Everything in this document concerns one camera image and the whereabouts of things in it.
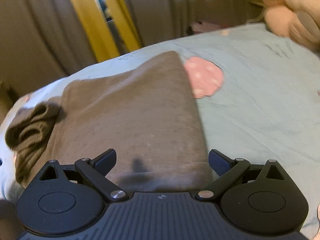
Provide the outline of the brown knit pants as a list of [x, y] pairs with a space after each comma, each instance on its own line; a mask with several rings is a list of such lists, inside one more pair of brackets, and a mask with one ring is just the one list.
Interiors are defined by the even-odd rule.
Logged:
[[174, 51], [129, 72], [75, 80], [61, 97], [20, 109], [5, 142], [22, 186], [50, 159], [72, 164], [110, 148], [117, 163], [108, 179], [128, 192], [199, 190], [212, 180], [196, 103]]

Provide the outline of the yellow curtain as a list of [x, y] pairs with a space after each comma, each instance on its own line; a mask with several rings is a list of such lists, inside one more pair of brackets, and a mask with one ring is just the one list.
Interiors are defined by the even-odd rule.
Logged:
[[[72, 6], [89, 40], [95, 58], [103, 62], [120, 56], [120, 51], [112, 36], [104, 13], [98, 5], [98, 0], [71, 0]], [[125, 48], [135, 51], [142, 48], [138, 31], [124, 0], [106, 0], [111, 11], [120, 39]]]

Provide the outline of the grey curtain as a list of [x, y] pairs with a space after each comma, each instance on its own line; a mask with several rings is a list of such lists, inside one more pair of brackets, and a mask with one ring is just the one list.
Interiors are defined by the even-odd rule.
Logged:
[[[252, 0], [124, 0], [142, 46], [205, 20], [243, 24]], [[1, 0], [1, 81], [19, 97], [98, 63], [71, 0]]]

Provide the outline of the red pink bag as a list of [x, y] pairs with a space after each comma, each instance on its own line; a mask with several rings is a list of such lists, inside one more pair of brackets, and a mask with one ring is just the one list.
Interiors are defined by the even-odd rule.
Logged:
[[187, 27], [186, 34], [188, 36], [191, 36], [195, 34], [202, 34], [202, 33], [216, 31], [219, 29], [221, 29], [221, 26], [218, 24], [210, 23], [206, 21], [196, 21]]

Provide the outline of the pink plush toy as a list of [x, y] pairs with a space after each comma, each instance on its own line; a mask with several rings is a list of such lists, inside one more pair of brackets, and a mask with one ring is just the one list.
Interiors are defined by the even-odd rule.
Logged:
[[319, 0], [261, 1], [264, 22], [272, 33], [319, 51]]

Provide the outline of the light blue bed sheet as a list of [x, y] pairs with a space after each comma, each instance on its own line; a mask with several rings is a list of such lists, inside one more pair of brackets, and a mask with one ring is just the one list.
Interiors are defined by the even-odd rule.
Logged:
[[197, 101], [208, 148], [254, 163], [277, 159], [308, 201], [302, 233], [312, 238], [319, 227], [319, 55], [263, 24], [165, 41], [88, 66], [19, 99], [1, 133], [21, 107], [61, 96], [72, 81], [128, 72], [165, 51], [182, 61], [197, 56], [223, 70], [223, 87]]

